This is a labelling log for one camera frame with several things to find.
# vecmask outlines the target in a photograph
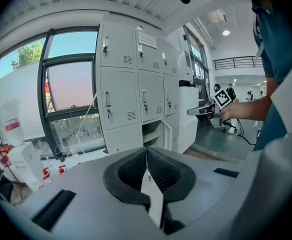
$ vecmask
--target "white locker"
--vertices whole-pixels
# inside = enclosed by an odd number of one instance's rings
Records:
[[[107,134],[110,143],[108,152],[110,154],[143,146],[140,140],[140,128],[138,125],[132,128],[108,130]]]
[[[100,72],[100,86],[102,109],[107,129],[138,122],[134,72],[105,68]]]
[[[163,76],[138,73],[141,121],[147,122],[164,114]]]
[[[139,43],[139,31],[136,31],[137,48],[137,68],[153,72],[161,72],[161,50],[158,39],[156,39],[157,49]]]
[[[133,57],[133,30],[106,23],[101,38],[100,66],[132,69]]]
[[[170,43],[162,40],[160,42],[161,47],[161,64],[162,72],[164,74],[177,76],[177,58],[178,53],[176,48]]]
[[[178,111],[179,81],[176,76],[164,75],[165,116]]]

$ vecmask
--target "ceiling light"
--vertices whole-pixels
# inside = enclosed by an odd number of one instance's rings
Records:
[[[224,30],[222,35],[223,36],[228,36],[231,32],[229,30]]]

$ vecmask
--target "sky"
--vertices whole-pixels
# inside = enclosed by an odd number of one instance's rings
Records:
[[[50,47],[49,55],[52,57],[81,54],[81,53],[95,53],[97,41],[97,32],[71,32],[55,35]],[[45,38],[33,41],[24,45],[23,47],[32,46],[40,43],[44,46]],[[11,65],[12,61],[17,61],[18,49],[12,51],[0,59],[0,77],[4,77],[13,71]]]

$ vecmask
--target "locker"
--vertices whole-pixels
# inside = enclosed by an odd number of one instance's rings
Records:
[[[160,42],[160,47],[162,72],[164,74],[177,76],[178,53],[176,48],[164,40]]]
[[[156,39],[157,49],[139,43],[139,31],[136,31],[137,42],[137,67],[139,70],[161,72],[161,50],[158,39]]]
[[[138,122],[135,73],[103,69],[101,101],[107,129]]]
[[[160,118],[164,114],[163,76],[138,73],[141,121]]]
[[[128,129],[118,128],[108,130],[107,134],[110,142],[110,154],[140,148],[143,146],[140,140],[140,128],[138,125]]]
[[[105,24],[100,46],[100,66],[132,69],[133,57],[133,30]]]
[[[178,111],[179,81],[176,76],[164,75],[165,116]]]

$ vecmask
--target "railing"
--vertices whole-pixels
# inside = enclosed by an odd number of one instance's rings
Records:
[[[254,56],[222,58],[213,60],[213,62],[215,64],[215,70],[263,67],[262,59],[259,57],[255,61]]]

